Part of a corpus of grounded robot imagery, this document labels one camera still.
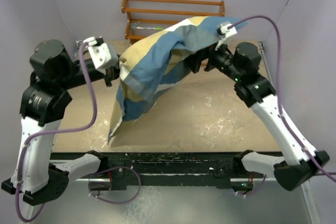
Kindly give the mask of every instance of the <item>cloth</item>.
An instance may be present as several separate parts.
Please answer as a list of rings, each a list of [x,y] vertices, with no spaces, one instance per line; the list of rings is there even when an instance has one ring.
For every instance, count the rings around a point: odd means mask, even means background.
[[[191,72],[183,60],[217,43],[219,24],[236,21],[227,17],[188,18],[129,47],[119,58],[120,85],[108,142],[150,111],[160,96]]]

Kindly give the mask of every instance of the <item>striped cloth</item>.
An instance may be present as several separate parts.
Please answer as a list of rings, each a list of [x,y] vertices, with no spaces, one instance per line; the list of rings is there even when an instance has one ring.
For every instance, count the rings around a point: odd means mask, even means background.
[[[120,85],[108,142],[147,113],[158,97],[191,72],[183,60],[218,42],[216,27],[220,23],[236,21],[227,17],[188,18],[129,47],[119,59]]]

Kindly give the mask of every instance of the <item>purple cable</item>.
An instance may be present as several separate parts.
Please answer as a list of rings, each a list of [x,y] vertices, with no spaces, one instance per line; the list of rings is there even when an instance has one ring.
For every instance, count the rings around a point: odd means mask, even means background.
[[[126,204],[126,203],[131,202],[132,200],[134,200],[134,199],[138,196],[138,194],[139,194],[139,192],[140,192],[140,189],[141,189],[141,180],[140,180],[140,176],[139,176],[139,174],[138,174],[135,170],[133,170],[133,169],[127,167],[127,166],[117,166],[117,167],[113,167],[113,168],[110,168],[110,169],[107,169],[107,170],[103,170],[102,172],[94,173],[94,175],[100,175],[100,174],[103,174],[103,173],[108,173],[108,172],[111,172],[111,171],[113,171],[113,170],[117,170],[117,169],[118,169],[118,170],[119,170],[119,169],[127,169],[127,170],[130,170],[132,173],[134,173],[134,174],[136,175],[136,177],[137,177],[137,179],[138,179],[138,182],[139,182],[139,187],[138,187],[138,190],[136,191],[135,195],[134,195],[132,198],[130,198],[130,199],[128,199],[128,200],[125,200],[125,201],[110,201],[110,200],[103,199],[103,198],[101,198],[101,197],[99,197],[99,196],[93,194],[93,193],[92,193],[92,190],[91,190],[91,188],[90,188],[90,185],[89,185],[89,193],[90,193],[90,195],[91,195],[92,197],[94,197],[94,198],[96,198],[96,199],[98,199],[98,200],[104,201],[104,202],[106,202],[106,203],[121,205],[121,204]]]
[[[247,197],[247,196],[252,196],[253,194],[255,194],[257,191],[259,191],[261,189],[261,187],[263,186],[263,184],[265,183],[266,181],[266,175],[264,175],[264,178],[263,180],[261,181],[261,183],[258,185],[258,187],[256,189],[254,189],[252,192],[250,192],[249,194],[240,194],[240,193],[237,193],[237,195],[241,195],[243,197]]]
[[[228,27],[228,29],[235,27],[239,25],[242,22],[248,21],[249,19],[254,19],[254,18],[263,18],[267,19],[270,21],[275,29],[275,32],[277,34],[277,43],[278,43],[278,55],[277,55],[277,69],[276,69],[276,90],[278,92],[278,108],[279,108],[279,114],[281,117],[281,120],[283,121],[283,124],[287,128],[287,130],[290,132],[290,134],[295,138],[295,140],[299,143],[301,148],[305,151],[305,153],[308,155],[308,157],[313,161],[313,163],[316,165],[318,170],[322,172],[323,175],[326,175],[328,178],[330,178],[332,181],[336,183],[336,178],[334,178],[330,173],[328,173],[320,164],[317,162],[317,160],[311,155],[311,153],[306,149],[304,143],[302,140],[297,136],[297,134],[292,130],[292,128],[289,126],[286,118],[283,116],[283,111],[282,111],[282,106],[281,106],[281,91],[280,91],[280,63],[281,63],[281,40],[280,40],[280,32],[278,29],[277,24],[269,17],[264,16],[264,15],[257,15],[257,16],[252,16],[248,18],[244,18],[231,26]]]
[[[20,158],[19,158],[19,162],[18,162],[18,167],[17,167],[17,181],[19,182],[16,186],[16,191],[15,191],[15,209],[16,209],[16,213],[17,216],[19,217],[19,219],[22,222],[31,222],[33,220],[35,220],[37,218],[37,216],[41,213],[44,204],[41,205],[40,209],[37,211],[37,213],[31,218],[31,219],[26,219],[25,217],[23,217],[21,210],[20,210],[20,204],[19,204],[19,196],[20,196],[20,189],[21,189],[21,184],[22,184],[22,169],[23,169],[23,163],[25,160],[25,155],[27,152],[27,146],[30,144],[30,142],[32,141],[32,139],[38,137],[38,136],[43,136],[43,135],[51,135],[51,134],[59,134],[59,133],[71,133],[71,132],[78,132],[78,131],[83,131],[88,129],[89,127],[91,127],[94,122],[96,121],[97,118],[97,101],[96,101],[96,96],[94,95],[94,91],[93,91],[93,87],[91,84],[91,80],[90,80],[90,76],[88,73],[88,70],[86,68],[85,65],[85,61],[84,61],[84,57],[83,57],[83,51],[85,46],[87,45],[87,42],[84,42],[80,48],[79,48],[79,62],[81,65],[81,68],[83,70],[83,76],[85,79],[86,84],[88,85],[89,91],[90,91],[90,96],[92,99],[92,107],[93,107],[93,114],[92,114],[92,119],[91,121],[83,126],[83,127],[78,127],[78,128],[73,128],[73,129],[65,129],[65,130],[51,130],[51,131],[42,131],[42,132],[38,132],[35,134],[30,135],[25,143],[24,143],[24,147],[22,148],[21,154],[20,154]]]

